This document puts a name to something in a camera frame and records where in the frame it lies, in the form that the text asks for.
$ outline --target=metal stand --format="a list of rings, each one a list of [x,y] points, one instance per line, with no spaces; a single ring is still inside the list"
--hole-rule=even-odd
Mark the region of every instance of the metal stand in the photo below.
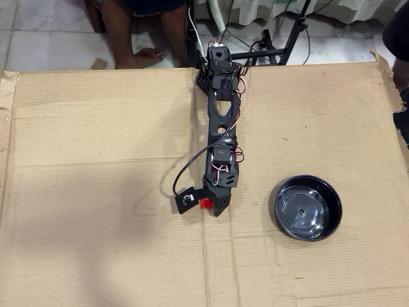
[[[291,33],[289,34],[285,48],[276,49],[272,44],[269,30],[265,29],[263,31],[263,36],[264,36],[263,39],[265,41],[266,50],[232,54],[231,59],[232,60],[253,59],[252,66],[254,66],[258,58],[264,58],[267,56],[271,62],[269,65],[287,64],[289,56],[291,55],[291,52],[293,51],[294,45],[297,41],[299,34],[308,27],[308,25],[305,23],[305,13],[308,9],[310,2],[311,0],[306,0],[301,12],[297,15],[297,18],[295,19],[293,29],[291,30]],[[194,3],[194,0],[189,0],[190,14],[191,14],[193,22],[195,22],[194,13],[193,13],[194,12],[193,3]],[[196,33],[192,27],[192,24],[189,22],[189,27],[188,27],[188,66],[189,67],[196,66],[196,60],[195,60],[196,42],[197,42]],[[278,62],[277,62],[276,56],[280,57],[280,60]]]

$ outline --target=bare foot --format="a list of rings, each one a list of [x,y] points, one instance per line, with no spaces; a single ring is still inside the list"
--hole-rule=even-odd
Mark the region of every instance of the bare foot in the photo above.
[[[117,63],[116,69],[138,69],[156,64],[164,59],[164,55],[158,49],[144,48],[134,56]]]

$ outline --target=person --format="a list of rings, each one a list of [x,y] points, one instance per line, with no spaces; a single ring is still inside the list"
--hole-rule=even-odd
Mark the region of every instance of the person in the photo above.
[[[396,57],[393,67],[396,88],[402,92],[409,86],[409,1],[393,16],[382,33],[383,43]]]
[[[141,15],[153,15],[159,12],[167,41],[179,57],[181,65],[187,64],[185,0],[101,0],[100,10],[117,69],[144,68],[164,58],[156,48],[143,48],[134,54],[131,43],[131,23],[134,12]]]

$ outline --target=black bowl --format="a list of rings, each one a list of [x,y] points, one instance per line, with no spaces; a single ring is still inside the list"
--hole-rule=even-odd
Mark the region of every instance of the black bowl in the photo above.
[[[292,237],[323,240],[338,228],[343,215],[341,200],[326,181],[301,175],[287,180],[274,204],[278,224]]]

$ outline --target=robotic arm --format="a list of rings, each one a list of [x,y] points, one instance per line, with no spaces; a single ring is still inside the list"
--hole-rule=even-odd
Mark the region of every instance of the robotic arm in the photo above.
[[[236,140],[236,123],[240,116],[239,80],[244,66],[231,61],[229,49],[226,46],[215,45],[207,51],[208,64],[198,54],[199,73],[197,85],[208,95],[208,146],[197,153],[179,172],[173,184],[173,193],[180,214],[185,213],[208,198],[213,203],[215,216],[219,216],[230,204],[231,188],[237,186],[238,163],[243,159]],[[230,109],[221,115],[216,108],[216,101],[230,101]],[[206,168],[202,179],[203,188],[188,188],[182,193],[176,192],[176,183],[186,168],[206,152]]]

